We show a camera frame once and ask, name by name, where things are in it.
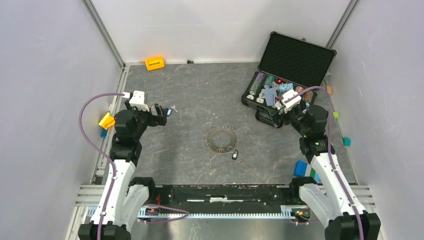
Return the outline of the large metal disc keyring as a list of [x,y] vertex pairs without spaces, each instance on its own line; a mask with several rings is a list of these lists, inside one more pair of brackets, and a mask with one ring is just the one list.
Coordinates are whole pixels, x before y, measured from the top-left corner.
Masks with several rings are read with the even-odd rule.
[[237,149],[236,132],[229,126],[213,126],[203,137],[206,147],[217,154],[231,153]]

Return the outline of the silver key blue tag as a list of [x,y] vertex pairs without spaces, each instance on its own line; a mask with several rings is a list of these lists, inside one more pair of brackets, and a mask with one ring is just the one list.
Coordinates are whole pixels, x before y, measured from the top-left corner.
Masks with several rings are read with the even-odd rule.
[[168,109],[167,109],[167,112],[166,112],[166,116],[169,118],[173,113],[177,113],[178,112],[178,110],[177,110],[177,108],[176,108],[176,105],[175,104],[172,104]]

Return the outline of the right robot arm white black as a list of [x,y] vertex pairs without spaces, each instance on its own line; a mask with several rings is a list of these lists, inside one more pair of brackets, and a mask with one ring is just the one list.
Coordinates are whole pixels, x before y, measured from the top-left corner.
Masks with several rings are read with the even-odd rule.
[[289,199],[306,203],[324,227],[327,240],[376,240],[381,221],[375,212],[368,212],[358,200],[338,163],[336,151],[326,130],[330,128],[329,113],[319,105],[302,110],[295,106],[287,113],[257,110],[256,119],[270,124],[272,120],[291,125],[300,135],[299,148],[320,178],[322,193],[311,176],[293,178]]

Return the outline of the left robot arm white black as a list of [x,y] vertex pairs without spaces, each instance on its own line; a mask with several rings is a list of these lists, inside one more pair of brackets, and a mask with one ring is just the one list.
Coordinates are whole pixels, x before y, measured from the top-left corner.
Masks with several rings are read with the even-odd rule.
[[129,240],[138,213],[145,204],[157,198],[152,177],[133,177],[142,145],[140,139],[148,127],[165,126],[168,109],[154,104],[149,110],[139,110],[125,103],[115,119],[108,154],[109,172],[100,202],[89,223],[81,224],[81,240]]

